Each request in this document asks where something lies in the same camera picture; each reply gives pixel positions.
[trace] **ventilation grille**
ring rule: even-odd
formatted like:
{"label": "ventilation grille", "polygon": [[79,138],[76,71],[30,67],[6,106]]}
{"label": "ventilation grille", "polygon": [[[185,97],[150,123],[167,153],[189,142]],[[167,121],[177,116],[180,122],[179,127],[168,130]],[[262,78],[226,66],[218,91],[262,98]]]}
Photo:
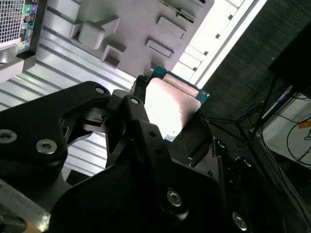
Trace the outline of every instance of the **ventilation grille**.
{"label": "ventilation grille", "polygon": [[19,38],[25,0],[0,0],[0,43]]}

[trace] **screw head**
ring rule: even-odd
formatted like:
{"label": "screw head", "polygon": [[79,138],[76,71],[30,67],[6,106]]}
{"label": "screw head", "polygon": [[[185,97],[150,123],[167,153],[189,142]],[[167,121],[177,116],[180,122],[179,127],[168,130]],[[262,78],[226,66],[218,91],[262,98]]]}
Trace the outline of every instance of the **screw head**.
{"label": "screw head", "polygon": [[167,199],[169,200],[170,204],[172,204],[173,206],[175,207],[181,206],[181,197],[176,191],[172,189],[167,191]]}
{"label": "screw head", "polygon": [[105,90],[102,90],[102,89],[99,88],[99,87],[96,87],[95,90],[96,90],[98,93],[101,93],[101,94],[104,94],[104,93],[105,93]]}
{"label": "screw head", "polygon": [[247,159],[244,159],[244,162],[246,163],[246,165],[248,165],[249,167],[251,167],[251,163],[247,160]]}
{"label": "screw head", "polygon": [[237,225],[238,228],[240,228],[244,232],[247,230],[247,225],[246,225],[245,220],[238,213],[233,212],[232,218],[233,218],[235,225]]}
{"label": "screw head", "polygon": [[42,139],[38,141],[35,147],[41,154],[54,154],[57,150],[57,144],[50,139]]}
{"label": "screw head", "polygon": [[12,130],[0,130],[0,143],[12,143],[17,139],[17,134]]}
{"label": "screw head", "polygon": [[218,145],[221,146],[222,148],[225,148],[224,144],[221,141],[218,141]]}
{"label": "screw head", "polygon": [[139,104],[139,101],[135,98],[131,98],[131,102],[133,102],[134,104]]}

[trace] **blue cable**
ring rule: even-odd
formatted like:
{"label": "blue cable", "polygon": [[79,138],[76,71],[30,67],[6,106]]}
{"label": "blue cable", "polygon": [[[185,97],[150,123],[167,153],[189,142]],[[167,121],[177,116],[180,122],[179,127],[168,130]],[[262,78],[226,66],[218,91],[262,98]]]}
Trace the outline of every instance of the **blue cable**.
{"label": "blue cable", "polygon": [[[278,102],[285,101],[285,100],[288,99],[288,98],[289,98],[289,96],[288,96],[288,95],[285,95],[285,96],[284,96],[283,98],[281,98],[280,100],[277,100],[277,101],[271,103],[270,106],[272,106],[272,105],[274,105],[274,104],[276,104],[276,103],[278,103]],[[242,117],[241,117],[241,119],[240,119],[240,122],[241,122],[242,120],[245,119],[245,118],[244,118],[245,115],[247,115],[249,112],[251,112],[252,110],[254,110],[254,109],[258,108],[258,107],[260,107],[260,105],[252,106],[252,107],[248,108],[248,109],[243,113],[243,115],[242,115]]]}

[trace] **orange label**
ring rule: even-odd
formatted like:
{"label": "orange label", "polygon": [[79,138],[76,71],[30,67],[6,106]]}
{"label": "orange label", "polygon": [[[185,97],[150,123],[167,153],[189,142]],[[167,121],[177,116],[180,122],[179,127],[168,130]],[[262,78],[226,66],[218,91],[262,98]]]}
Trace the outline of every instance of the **orange label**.
{"label": "orange label", "polygon": [[306,122],[300,123],[298,125],[299,129],[304,129],[304,128],[308,128],[308,127],[311,127],[311,121],[306,121]]}

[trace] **ribbed metal surface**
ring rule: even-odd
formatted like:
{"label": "ribbed metal surface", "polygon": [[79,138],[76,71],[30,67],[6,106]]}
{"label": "ribbed metal surface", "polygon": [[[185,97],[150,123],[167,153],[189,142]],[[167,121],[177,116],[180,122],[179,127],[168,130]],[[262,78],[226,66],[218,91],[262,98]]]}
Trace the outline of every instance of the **ribbed metal surface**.
{"label": "ribbed metal surface", "polygon": [[[69,22],[78,14],[78,1],[51,0],[37,50],[37,63],[26,72],[0,84],[0,110],[34,100],[61,89],[92,80],[115,89],[129,90],[135,78],[101,63],[71,44]],[[94,133],[69,148],[65,166],[94,175],[106,164],[105,136]]]}

